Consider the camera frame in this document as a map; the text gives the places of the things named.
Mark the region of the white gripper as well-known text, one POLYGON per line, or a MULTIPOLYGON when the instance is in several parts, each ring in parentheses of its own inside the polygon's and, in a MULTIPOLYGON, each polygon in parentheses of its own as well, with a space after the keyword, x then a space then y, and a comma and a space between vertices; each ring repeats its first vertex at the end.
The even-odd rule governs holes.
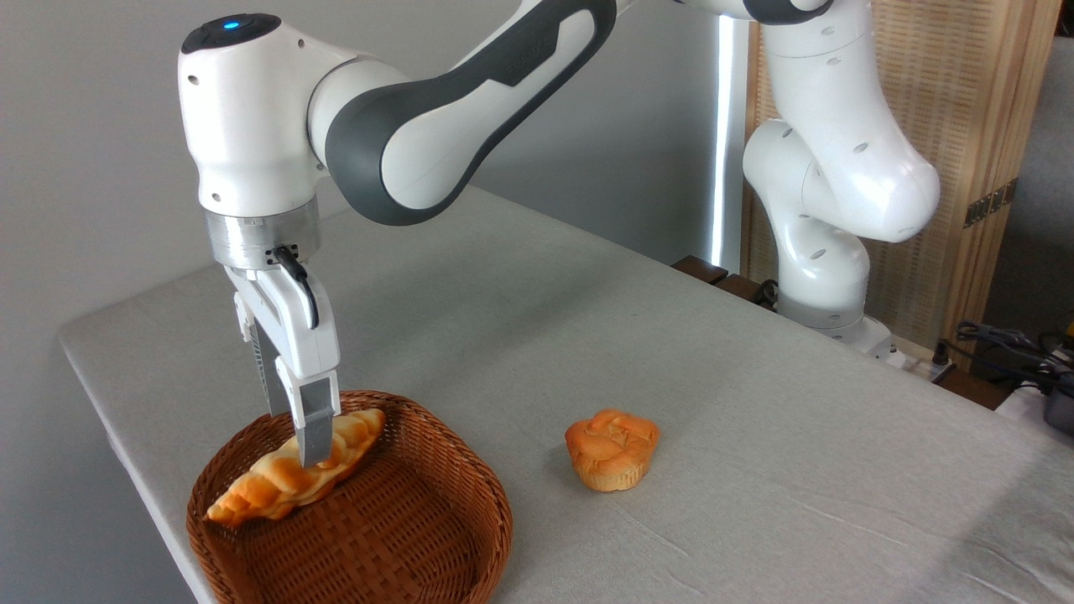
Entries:
POLYGON ((252 344, 268 412, 290 413, 303 468, 326 461, 342 402, 335 371, 339 345, 325 287, 308 272, 306 289, 282 268, 224 267, 224 273, 237 291, 240 332, 252 344))

